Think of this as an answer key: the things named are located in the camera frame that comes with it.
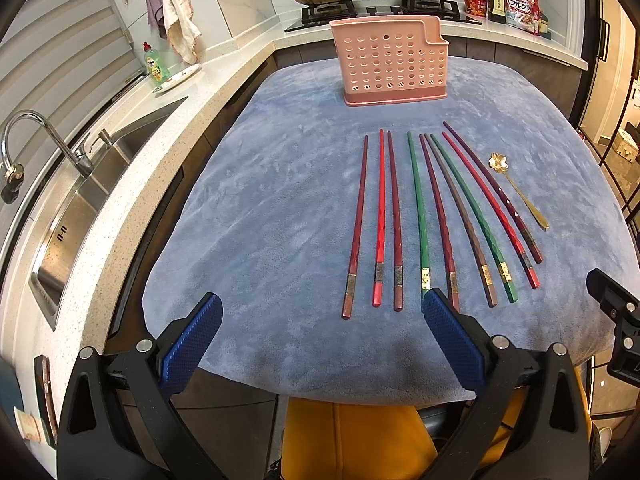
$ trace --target gas stove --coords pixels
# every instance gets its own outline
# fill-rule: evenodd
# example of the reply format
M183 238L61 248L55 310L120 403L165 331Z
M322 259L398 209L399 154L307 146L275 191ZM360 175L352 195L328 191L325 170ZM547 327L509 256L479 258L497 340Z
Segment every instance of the gas stove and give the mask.
M363 16L391 16L393 14L429 14L438 16L444 21L482 25L481 22L468 18L464 12L460 12L458 3L454 1L402 0L399 6L367 7L366 12L358 12L352 0L343 0L324 6L304 7L302 9L302 18L288 27L285 32L327 25L332 20Z

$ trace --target metal screw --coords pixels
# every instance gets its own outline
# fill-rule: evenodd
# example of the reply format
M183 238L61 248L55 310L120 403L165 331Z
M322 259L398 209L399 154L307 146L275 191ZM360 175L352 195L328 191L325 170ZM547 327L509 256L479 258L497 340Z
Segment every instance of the metal screw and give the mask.
M554 343L553 350L556 355L566 354L566 346L564 346L562 343Z
M94 349L90 346L85 346L78 354L81 359L88 359L94 353Z
M149 352L149 350L151 350L151 347L154 344L152 343L151 339L141 339L140 341L138 341L138 344L136 345L136 350L138 352Z
M504 350L509 346L509 340L503 335L494 336L494 338L491 339L491 342L496 348L499 348L500 350Z

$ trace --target green chopstick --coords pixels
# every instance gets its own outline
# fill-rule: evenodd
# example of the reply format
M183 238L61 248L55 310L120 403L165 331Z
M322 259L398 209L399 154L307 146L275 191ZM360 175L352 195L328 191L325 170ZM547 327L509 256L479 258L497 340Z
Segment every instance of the green chopstick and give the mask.
M418 174L418 162L415 159L414 142L411 132L406 133L409 139L409 152L411 153L411 165L414 168L415 202L418 206L418 232L420 233L420 283L422 297L431 288L431 278L429 274L429 240L427 239L427 215L424 212L424 199L422 198L422 185L420 184L420 174Z
M489 229L489 224L484 219L484 216L482 216L482 211L480 211L480 206L478 205L478 202L476 202L476 199L471 194L471 190L467 187L464 179L462 178L462 175L460 175L460 173L458 172L458 169L453 164L453 161L450 159L447 152L444 151L444 148L438 141L437 137L431 134L431 139L433 140L435 145L438 147L438 150L444 157L444 160L447 161L447 165L449 166L451 173L453 173L453 176L456 177L456 180L458 181L458 185L462 188L462 191L466 196L466 200L469 202L471 209L474 210L474 214L478 219L480 228L484 233L484 238L486 238L486 241L489 244L489 248L491 249L491 254L494 256L495 264L498 266L498 272L500 273L500 277L502 278L502 282L504 283L504 290L507 292L507 297L509 298L509 301L511 303L518 301L518 291L516 290L516 286L514 285L513 280L511 279L511 275L509 273L509 269L507 268L507 264L505 263L504 257L502 256L502 253L500 252L500 249L498 247L498 242L496 242L494 238L494 234L491 232L491 229Z

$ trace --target chopstick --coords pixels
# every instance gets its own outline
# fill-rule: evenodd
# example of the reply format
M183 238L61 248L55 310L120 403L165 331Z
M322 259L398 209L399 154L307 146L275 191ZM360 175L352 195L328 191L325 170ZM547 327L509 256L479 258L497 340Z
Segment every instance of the chopstick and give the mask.
M378 237L376 271L373 281L373 306L382 304L382 278L385 270L385 131L380 128L380 180L378 183Z
M491 232L491 228L489 227L489 224L487 223L486 219L482 215L482 210L480 209L478 202L476 202L476 199L471 194L471 190L466 185L466 182L462 178L462 175L460 175L458 168L456 168L456 165L451 160L449 154L444 150L444 148L440 144L440 141L433 134L431 134L431 140L435 143L438 150L440 151L440 154L447 161L447 165L451 170L451 173L453 173L453 176L458 181L458 184L462 188L462 192L466 196L466 200L469 202L469 205L471 206L472 211L476 215L476 219L480 224L480 228L482 229L484 238L489 244L489 249L491 249L491 254L494 257L495 264L498 266L498 271L500 272L500 277L502 278L504 290L507 293L507 297L509 298L509 301L511 303L518 301L518 291L516 290L516 287L513 283L513 279L511 278L511 274L509 272L509 268L507 267L507 263L504 261L504 256L502 256L500 247L498 247L498 242L495 240L494 234Z
M504 214L502 209L500 209L500 206L498 205L498 201L491 194L491 191L489 191L489 188L484 183L484 180L480 178L480 175L476 171L476 168L473 167L471 162L469 162L469 160L466 158L465 154L462 153L462 150L460 150L460 148L453 142L453 140L445 132L442 132L442 135L444 136L445 139L447 139L447 142L451 145L453 150L458 154L462 163L466 166L466 168L469 170L469 173L471 173L473 178L476 180L476 182L478 183L478 186L480 186L480 189L482 189L482 192L486 196L486 199L489 201L489 204L491 204L491 207L494 208L494 211L498 217L498 220L500 220L502 227L504 227L504 230L506 231L507 236L511 241L511 245L513 245L513 248L515 249L516 254L519 257L520 262L522 263L522 267L524 267L524 272L526 273L527 278L529 279L529 284L531 285L531 288L538 288L540 286L540 280L538 280L536 271L533 269L533 266L529 261L529 257L527 256L527 253L525 252L524 247L520 243L520 240L518 240L518 237L516 236L516 231L513 230L513 227L511 227L511 224L509 224L509 221L507 220L507 216Z
M349 270L347 273L347 287L344 291L344 301L342 302L342 318L351 317L353 308L353 295L356 288L356 276L358 273L358 256L360 255L360 235L362 234L362 211L364 209L364 187L367 176L367 148L369 137L364 136L364 148L362 150L362 166L360 168L360 190L358 191L358 203L356 206L356 221L353 227L353 241L351 242L351 257L349 259Z
M469 238L469 242L471 243L471 249L474 253L474 258L476 259L476 264L478 265L478 271L480 272L480 279L482 280L482 286L484 287L484 294L486 296L487 303L489 306L496 306L498 304L498 295L495 293L494 281L491 279L491 273L489 272L489 266L487 265L486 259L484 257L484 253L482 252L482 247L480 245L480 241L476 236L476 231L474 230L474 226L471 223L468 213L466 212L465 204L462 201L462 197L458 190L456 189L456 185L453 183L451 176L449 175L449 171L447 171L447 167L438 154L438 150L436 150L435 146L431 139L427 136L424 138L429 143L431 147L431 151L433 152L433 156L436 158L436 162L442 171L442 176L444 176L444 180L449 186L449 190L451 195L453 196L453 201L456 203L456 207L460 212L460 218L462 218L462 223L465 226L466 235Z
M449 240L449 228L447 227L447 216L442 205L442 197L440 196L440 189L438 188L438 181L436 174L433 171L433 165L429 157L427 145L424 142L424 136L420 137L420 143L422 145L422 151L424 152L424 160L427 163L427 170L429 170L429 180L431 181L431 189L433 189L433 198L436 203L436 212L438 214L438 224L440 225L440 237L442 238L442 249L444 252L444 267L447 275L447 289L449 291L449 303L460 312L460 298L458 294L458 280L456 278L456 264L453 261L453 248L451 247L451 241Z
M402 310L402 227L400 225L400 198L398 195L398 176L396 158L391 131L386 132L389 143L389 166L391 167L391 201L394 209L394 310Z
M474 153L474 151L469 147L469 145L464 141L464 139L460 137L460 134L457 133L457 131L454 130L451 126L449 126L449 124L447 124L447 121L443 121L443 124L445 128L449 130L454 137L456 137L460 145L465 149L465 151L476 163L476 166L480 168L480 171L482 171L482 174L484 174L486 179L489 181L489 184L491 184L495 192L498 194L498 197L500 197L500 200L502 200L502 203L506 206L507 211L509 211L509 214L511 215L511 218L513 218L513 221L516 222L516 226L518 227L520 233L522 234L522 238L524 239L525 243L529 247L529 251L531 251L534 261L537 264L542 263L542 259L543 259L542 253L540 252L540 249L536 245L536 242L534 241L533 237L529 233L529 229L527 228L527 225L524 223L524 220L516 211L516 208L513 206L513 203L511 203L511 201L507 198L504 191L500 187L500 184L498 184L498 181L491 174L491 171L489 171L489 169L480 161L480 159Z
M422 185L420 184L420 174L418 173L418 163L415 159L414 141L411 132L406 133L409 140L409 153L411 155L411 166L414 170L415 203L418 209L418 232L420 235L420 289L422 297L431 288L429 270L429 241L427 239L427 218L424 212L424 199L422 198Z

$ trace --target white towel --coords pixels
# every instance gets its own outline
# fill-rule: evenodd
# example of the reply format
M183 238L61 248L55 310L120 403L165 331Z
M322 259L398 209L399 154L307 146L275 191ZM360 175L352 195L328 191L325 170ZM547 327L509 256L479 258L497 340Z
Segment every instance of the white towel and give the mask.
M197 62L196 38L202 33L191 21L193 7L190 0L162 0L164 28L172 48L189 64Z

